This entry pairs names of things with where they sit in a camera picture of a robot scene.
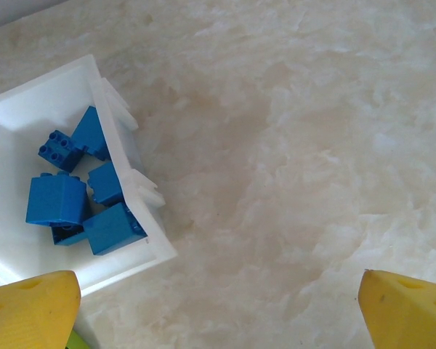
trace white plastic bin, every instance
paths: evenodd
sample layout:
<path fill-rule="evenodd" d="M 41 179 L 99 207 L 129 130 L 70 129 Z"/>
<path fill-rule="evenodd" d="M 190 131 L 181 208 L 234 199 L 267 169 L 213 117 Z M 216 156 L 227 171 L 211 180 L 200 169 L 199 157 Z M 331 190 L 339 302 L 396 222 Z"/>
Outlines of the white plastic bin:
<path fill-rule="evenodd" d="M 92 255 L 87 240 L 54 246 L 49 228 L 25 223 L 31 178 L 57 172 L 37 155 L 39 146 L 55 129 L 71 134 L 89 105 L 97 109 L 126 205 L 148 234 L 105 256 Z M 163 196 L 141 173 L 137 122 L 127 108 L 91 55 L 0 95 L 0 286 L 74 270 L 84 296 L 176 255 L 156 211 Z M 86 181 L 100 164 L 85 156 L 73 174 Z"/>

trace blue plastic block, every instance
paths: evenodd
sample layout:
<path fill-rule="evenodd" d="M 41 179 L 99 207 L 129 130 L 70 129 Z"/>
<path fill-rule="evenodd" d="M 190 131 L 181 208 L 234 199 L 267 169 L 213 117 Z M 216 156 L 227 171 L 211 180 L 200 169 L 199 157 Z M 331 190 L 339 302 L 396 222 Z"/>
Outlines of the blue plastic block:
<path fill-rule="evenodd" d="M 53 243 L 55 245 L 70 246 L 84 240 L 87 235 L 82 225 L 68 225 L 52 227 Z"/>
<path fill-rule="evenodd" d="M 67 135 L 56 129 L 49 135 L 49 140 L 39 148 L 39 155 L 59 169 L 72 172 L 84 152 L 76 148 Z"/>
<path fill-rule="evenodd" d="M 113 162 L 90 171 L 87 185 L 94 189 L 92 199 L 98 204 L 112 206 L 124 200 Z"/>
<path fill-rule="evenodd" d="M 60 171 L 31 180 L 26 222 L 50 227 L 82 225 L 91 217 L 86 183 Z"/>
<path fill-rule="evenodd" d="M 87 108 L 71 139 L 78 149 L 99 160 L 104 161 L 110 158 L 99 116 L 94 107 Z"/>
<path fill-rule="evenodd" d="M 124 203 L 116 204 L 84 221 L 92 253 L 107 254 L 147 234 Z"/>

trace table surface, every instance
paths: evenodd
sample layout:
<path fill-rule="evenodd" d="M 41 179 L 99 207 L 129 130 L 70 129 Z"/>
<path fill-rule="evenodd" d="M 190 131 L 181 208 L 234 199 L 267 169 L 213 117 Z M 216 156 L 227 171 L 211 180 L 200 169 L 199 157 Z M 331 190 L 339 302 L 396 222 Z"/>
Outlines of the table surface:
<path fill-rule="evenodd" d="M 71 0 L 0 93 L 89 53 L 179 252 L 83 299 L 95 348 L 372 348 L 363 271 L 436 282 L 436 0 Z"/>

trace marble countertop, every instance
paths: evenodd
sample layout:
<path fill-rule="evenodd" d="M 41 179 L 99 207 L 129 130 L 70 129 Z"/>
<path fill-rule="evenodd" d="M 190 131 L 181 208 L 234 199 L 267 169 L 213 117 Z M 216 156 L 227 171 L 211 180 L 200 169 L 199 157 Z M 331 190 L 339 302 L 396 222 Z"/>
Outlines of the marble countertop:
<path fill-rule="evenodd" d="M 95 348 L 372 348 L 363 271 L 436 282 L 436 0 L 70 0 L 0 93 L 89 53 L 179 252 L 83 299 Z"/>

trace blue duplo block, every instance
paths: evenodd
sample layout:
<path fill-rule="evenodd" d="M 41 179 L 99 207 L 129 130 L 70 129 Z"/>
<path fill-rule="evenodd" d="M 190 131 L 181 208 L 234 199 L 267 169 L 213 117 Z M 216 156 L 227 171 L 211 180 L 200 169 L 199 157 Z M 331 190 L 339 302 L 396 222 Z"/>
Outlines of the blue duplo block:
<path fill-rule="evenodd" d="M 124 203 L 116 204 L 84 221 L 92 253 L 107 254 L 147 234 Z"/>
<path fill-rule="evenodd" d="M 113 162 L 90 171 L 87 185 L 94 190 L 92 200 L 98 204 L 112 206 L 124 200 Z"/>
<path fill-rule="evenodd" d="M 70 246 L 84 240 L 87 235 L 82 225 L 67 225 L 65 227 L 52 227 L 53 243 L 55 245 Z"/>
<path fill-rule="evenodd" d="M 49 227 L 82 225 L 92 215 L 86 183 L 60 171 L 31 180 L 26 222 Z"/>
<path fill-rule="evenodd" d="M 56 129 L 39 148 L 39 155 L 59 169 L 72 172 L 84 152 L 78 149 L 67 135 Z"/>
<path fill-rule="evenodd" d="M 95 107 L 87 108 L 79 125 L 71 136 L 74 145 L 83 152 L 95 156 L 99 160 L 110 158 L 102 126 Z"/>

